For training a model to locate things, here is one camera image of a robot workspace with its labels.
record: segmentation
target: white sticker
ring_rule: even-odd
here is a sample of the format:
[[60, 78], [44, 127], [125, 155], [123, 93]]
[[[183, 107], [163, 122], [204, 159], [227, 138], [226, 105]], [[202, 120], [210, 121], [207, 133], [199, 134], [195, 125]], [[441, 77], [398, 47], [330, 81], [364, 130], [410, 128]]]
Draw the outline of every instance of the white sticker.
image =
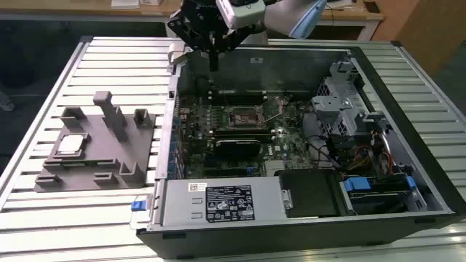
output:
[[207, 183], [188, 183], [190, 192], [204, 192], [206, 187], [207, 187]]
[[263, 58], [262, 57], [251, 57], [251, 64], [262, 64]]

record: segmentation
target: computer component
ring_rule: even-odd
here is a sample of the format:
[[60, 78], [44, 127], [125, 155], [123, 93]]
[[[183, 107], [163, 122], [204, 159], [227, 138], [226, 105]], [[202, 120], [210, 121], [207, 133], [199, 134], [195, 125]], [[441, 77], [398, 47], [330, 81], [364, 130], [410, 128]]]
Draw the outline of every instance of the computer component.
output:
[[79, 107], [63, 111], [64, 126], [36, 178], [36, 192], [144, 186], [155, 115], [147, 109], [123, 115], [105, 91], [95, 93], [93, 103], [103, 115], [85, 115]]
[[182, 177], [158, 166], [137, 231], [160, 257], [381, 245], [463, 218], [462, 197], [359, 49], [244, 47], [206, 82], [208, 65], [188, 59], [172, 90], [182, 124], [170, 126]]

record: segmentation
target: metal slats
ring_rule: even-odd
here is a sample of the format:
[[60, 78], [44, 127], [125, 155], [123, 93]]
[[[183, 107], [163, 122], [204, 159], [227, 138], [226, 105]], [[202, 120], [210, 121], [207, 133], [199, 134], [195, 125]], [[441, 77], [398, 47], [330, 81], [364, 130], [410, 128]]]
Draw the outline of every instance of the metal slats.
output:
[[[92, 94], [108, 90], [124, 114], [131, 114], [136, 108], [147, 108], [150, 113], [159, 116], [156, 122], [162, 125], [164, 94], [170, 84], [170, 77], [162, 69], [167, 66], [166, 52], [172, 42], [172, 39], [166, 38], [100, 37], [89, 43], [88, 52], [69, 76], [68, 84], [60, 90], [33, 144], [19, 164], [19, 172], [24, 175], [13, 181], [12, 193], [0, 213], [1, 262], [163, 261], [135, 237], [133, 228], [143, 227], [143, 224], [135, 223], [146, 221], [147, 214], [132, 215], [129, 212], [129, 202], [143, 199], [154, 191], [151, 185], [160, 128], [155, 129], [156, 140], [151, 145], [148, 187], [41, 194], [35, 193], [32, 188], [45, 154], [59, 136], [55, 129], [60, 128], [61, 123], [56, 117], [61, 115], [65, 105], [81, 105], [85, 114], [100, 114], [100, 108], [92, 105]], [[465, 124], [435, 88], [418, 77], [417, 70], [393, 45], [314, 40], [272, 40], [271, 44], [358, 45], [362, 48], [453, 183], [466, 197]], [[378, 108], [377, 98], [370, 90], [366, 91]], [[466, 226], [458, 223], [443, 229], [419, 232], [383, 246], [255, 254], [206, 261], [462, 261], [466, 251], [461, 244], [465, 243]]]

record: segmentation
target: blue latch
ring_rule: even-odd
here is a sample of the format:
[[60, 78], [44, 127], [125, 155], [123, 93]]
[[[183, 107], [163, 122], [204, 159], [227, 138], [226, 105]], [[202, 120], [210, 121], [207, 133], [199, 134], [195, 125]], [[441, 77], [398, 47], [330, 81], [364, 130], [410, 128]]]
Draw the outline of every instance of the blue latch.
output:
[[146, 200], [132, 201], [131, 211], [146, 211]]
[[407, 185], [409, 185], [410, 189], [417, 187], [413, 176], [407, 176], [406, 181], [407, 181]]
[[364, 177], [350, 177], [348, 179], [344, 180], [343, 182], [344, 188], [348, 191], [352, 190], [370, 190], [371, 185], [368, 183], [367, 178]]

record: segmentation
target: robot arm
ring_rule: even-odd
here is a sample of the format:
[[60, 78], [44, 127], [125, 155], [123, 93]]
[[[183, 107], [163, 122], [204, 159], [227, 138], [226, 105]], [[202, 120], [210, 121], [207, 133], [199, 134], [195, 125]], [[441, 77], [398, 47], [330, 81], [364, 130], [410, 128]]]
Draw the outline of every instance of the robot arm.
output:
[[[183, 0], [167, 26], [194, 50], [208, 55], [210, 69], [216, 71], [219, 54], [232, 51], [250, 34], [264, 31], [266, 6], [276, 2], [280, 0]], [[322, 10], [312, 15], [319, 18]]]

